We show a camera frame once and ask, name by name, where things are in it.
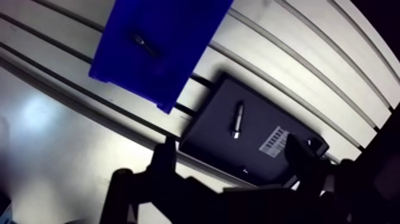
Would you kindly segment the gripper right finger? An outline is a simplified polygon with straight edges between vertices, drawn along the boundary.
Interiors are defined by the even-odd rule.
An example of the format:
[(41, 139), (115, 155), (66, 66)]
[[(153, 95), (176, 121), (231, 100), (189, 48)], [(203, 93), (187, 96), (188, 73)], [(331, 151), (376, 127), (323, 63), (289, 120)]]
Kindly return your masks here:
[(371, 191), (352, 160), (334, 165), (289, 134), (285, 157), (300, 180), (299, 211), (306, 223), (374, 223)]

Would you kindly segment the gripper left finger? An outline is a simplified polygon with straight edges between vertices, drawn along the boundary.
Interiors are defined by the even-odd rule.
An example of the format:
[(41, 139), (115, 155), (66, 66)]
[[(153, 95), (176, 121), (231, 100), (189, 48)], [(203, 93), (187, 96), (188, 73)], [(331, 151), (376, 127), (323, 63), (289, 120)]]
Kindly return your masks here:
[(139, 205), (152, 203), (171, 223), (218, 223), (218, 194), (193, 177), (178, 175), (176, 163), (176, 140), (168, 137), (155, 146), (144, 172), (114, 171), (100, 222), (127, 223), (129, 208), (138, 217)]

